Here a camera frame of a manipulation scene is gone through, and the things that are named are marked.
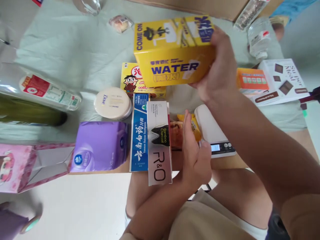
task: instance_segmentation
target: green bottle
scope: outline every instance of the green bottle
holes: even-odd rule
[[[60,126],[66,120],[65,112],[0,94],[0,122],[29,126]]]

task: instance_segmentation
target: cartoon boy logo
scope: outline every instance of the cartoon boy logo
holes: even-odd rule
[[[13,164],[14,158],[10,151],[6,152],[5,156],[0,156],[0,185],[10,180]]]
[[[124,90],[127,92],[133,92],[136,89],[136,84],[138,82],[138,79],[136,78],[135,75],[128,75],[124,78],[124,84],[126,85],[124,87]]]
[[[168,28],[162,29],[162,27],[159,27],[156,31],[154,31],[152,28],[147,27],[147,29],[143,31],[143,36],[151,41],[155,34],[158,34],[159,37],[161,37],[165,33],[170,33]]]

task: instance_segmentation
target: light green tablecloth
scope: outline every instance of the light green tablecloth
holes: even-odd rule
[[[61,127],[1,124],[1,142],[74,142],[80,121],[102,120],[93,108],[95,93],[109,86],[119,87],[121,63],[135,62],[133,28],[119,34],[108,24],[110,18],[119,14],[126,15],[134,22],[191,15],[124,0],[107,0],[100,14],[93,17],[83,15],[70,0],[45,0],[21,40],[16,62],[81,92],[83,102],[80,109],[72,112],[67,123]],[[213,22],[229,34],[239,67],[257,64],[248,53],[246,33],[234,30],[229,21],[213,18]],[[272,43],[268,55],[272,59],[283,58],[278,42]],[[183,113],[186,108],[193,111],[202,104],[196,91],[188,85],[168,87],[167,101],[173,117],[176,113]],[[260,109],[284,131],[306,127],[298,102]]]

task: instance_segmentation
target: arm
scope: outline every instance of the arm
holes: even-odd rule
[[[125,233],[131,233],[137,239],[161,239],[170,229],[182,205],[211,179],[210,145],[203,143],[199,149],[188,111],[183,130],[183,171],[174,178],[173,184],[161,187],[137,210],[125,230]]]
[[[236,61],[229,37],[213,34],[217,58],[209,74],[193,84],[246,164],[259,176],[275,206],[293,196],[320,194],[320,167],[298,142],[275,127],[236,88]]]

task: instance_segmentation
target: kitchen scale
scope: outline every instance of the kitchen scale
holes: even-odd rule
[[[194,114],[200,128],[202,139],[211,145],[211,158],[227,157],[237,154],[206,105],[203,104],[197,107],[194,110]]]

